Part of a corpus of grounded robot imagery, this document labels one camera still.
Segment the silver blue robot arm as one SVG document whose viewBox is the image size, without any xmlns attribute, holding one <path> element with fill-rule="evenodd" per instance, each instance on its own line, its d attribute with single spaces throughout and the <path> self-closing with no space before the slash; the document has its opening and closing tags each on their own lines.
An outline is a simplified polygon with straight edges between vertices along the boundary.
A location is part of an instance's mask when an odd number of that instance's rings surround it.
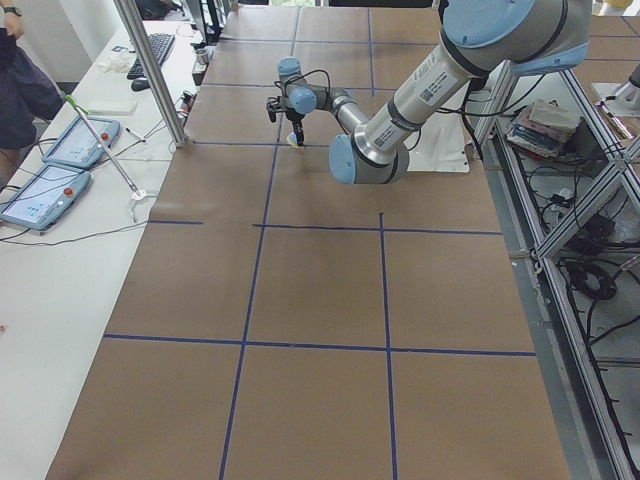
<svg viewBox="0 0 640 480">
<path fill-rule="evenodd" d="M 329 167 L 344 184 L 389 184 L 409 167 L 405 140 L 473 78 L 486 78 L 503 61 L 516 77 L 573 68 L 586 57 L 591 31 L 588 1 L 451 1 L 439 44 L 373 117 L 344 89 L 310 84 L 294 57 L 281 59 L 266 101 L 271 120 L 282 113 L 304 142 L 305 115 L 330 112 L 342 127 L 329 148 Z"/>
</svg>

